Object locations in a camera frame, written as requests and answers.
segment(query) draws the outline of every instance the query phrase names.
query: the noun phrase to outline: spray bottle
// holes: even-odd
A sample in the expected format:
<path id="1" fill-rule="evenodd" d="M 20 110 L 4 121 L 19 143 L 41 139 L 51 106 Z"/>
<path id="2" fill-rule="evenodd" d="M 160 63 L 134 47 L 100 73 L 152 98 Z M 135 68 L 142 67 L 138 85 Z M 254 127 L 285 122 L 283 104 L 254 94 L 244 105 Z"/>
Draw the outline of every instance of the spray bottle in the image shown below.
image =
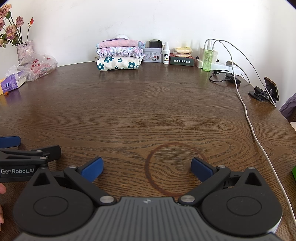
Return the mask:
<path id="1" fill-rule="evenodd" d="M 209 40 L 207 43 L 207 50 L 205 51 L 205 57 L 203 61 L 202 69 L 204 71 L 211 71 L 211 65 L 212 65 L 212 59 L 213 59 L 213 47 L 212 47 L 212 40 Z"/>
<path id="2" fill-rule="evenodd" d="M 165 46 L 163 48 L 163 63 L 168 64 L 169 63 L 169 57 L 170 57 L 170 49 L 168 46 L 168 42 L 165 43 Z"/>

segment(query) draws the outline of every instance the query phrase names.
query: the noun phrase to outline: pink fabric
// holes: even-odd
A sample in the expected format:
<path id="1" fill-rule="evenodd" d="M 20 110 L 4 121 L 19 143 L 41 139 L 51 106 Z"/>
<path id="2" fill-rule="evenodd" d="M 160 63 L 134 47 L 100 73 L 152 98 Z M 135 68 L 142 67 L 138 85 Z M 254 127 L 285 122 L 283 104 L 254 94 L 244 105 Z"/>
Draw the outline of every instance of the pink fabric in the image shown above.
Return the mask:
<path id="1" fill-rule="evenodd" d="M 117 39 L 117 40 L 107 40 L 99 43 L 100 49 L 109 48 L 109 47 L 139 47 L 139 41 Z"/>

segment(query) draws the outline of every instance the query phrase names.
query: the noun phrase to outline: blue gripper pad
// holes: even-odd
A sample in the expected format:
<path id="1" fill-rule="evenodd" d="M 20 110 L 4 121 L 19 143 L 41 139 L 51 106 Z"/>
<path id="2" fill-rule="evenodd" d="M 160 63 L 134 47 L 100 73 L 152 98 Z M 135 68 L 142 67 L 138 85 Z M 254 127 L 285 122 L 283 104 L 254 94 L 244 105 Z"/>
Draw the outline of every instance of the blue gripper pad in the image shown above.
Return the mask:
<path id="1" fill-rule="evenodd" d="M 194 157 L 191 161 L 191 171 L 201 182 L 204 182 L 214 175 L 213 168 L 211 169 L 207 167 L 199 160 L 199 158 L 196 157 Z"/>
<path id="2" fill-rule="evenodd" d="M 104 162 L 101 157 L 95 157 L 78 168 L 78 173 L 90 182 L 93 182 L 103 171 Z"/>
<path id="3" fill-rule="evenodd" d="M 8 148 L 20 145 L 20 137 L 0 137 L 0 148 Z"/>

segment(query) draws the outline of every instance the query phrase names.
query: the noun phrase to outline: wood grain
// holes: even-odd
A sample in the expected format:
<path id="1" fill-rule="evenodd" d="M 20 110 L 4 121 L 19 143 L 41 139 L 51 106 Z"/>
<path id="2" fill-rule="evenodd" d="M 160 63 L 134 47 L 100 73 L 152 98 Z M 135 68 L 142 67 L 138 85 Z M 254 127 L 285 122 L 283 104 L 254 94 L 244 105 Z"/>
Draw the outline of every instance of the wood grain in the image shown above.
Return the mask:
<path id="1" fill-rule="evenodd" d="M 95 184 L 116 198 L 179 197 L 199 183 L 190 172 L 194 156 L 234 171 L 254 166 L 283 206 L 277 235 L 296 239 L 287 203 L 254 142 L 235 86 L 211 83 L 209 75 L 196 67 L 154 63 L 135 71 L 99 72 L 94 62 L 58 67 L 0 96 L 0 136 L 19 135 L 21 150 L 60 145 L 62 157 L 51 170 L 103 157 L 104 171 Z M 291 173 L 296 132 L 272 104 L 250 98 L 252 89 L 245 81 L 239 87 L 257 138 L 296 208 Z M 0 239 L 10 241 L 18 234 L 12 207 L 25 183 L 5 185 Z"/>

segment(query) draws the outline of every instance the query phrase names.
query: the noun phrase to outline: yellow package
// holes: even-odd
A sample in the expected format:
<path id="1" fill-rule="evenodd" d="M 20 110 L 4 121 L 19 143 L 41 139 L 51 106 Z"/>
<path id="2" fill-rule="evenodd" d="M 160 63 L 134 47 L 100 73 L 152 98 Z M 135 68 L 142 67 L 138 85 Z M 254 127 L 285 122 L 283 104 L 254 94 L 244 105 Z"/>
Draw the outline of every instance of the yellow package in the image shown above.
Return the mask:
<path id="1" fill-rule="evenodd" d="M 175 48 L 174 52 L 176 52 L 176 53 L 192 53 L 192 49 L 190 47 Z"/>
<path id="2" fill-rule="evenodd" d="M 2 90 L 2 88 L 1 88 L 1 86 L 0 86 L 0 95 L 2 95 L 2 94 L 3 94 L 3 90 Z"/>

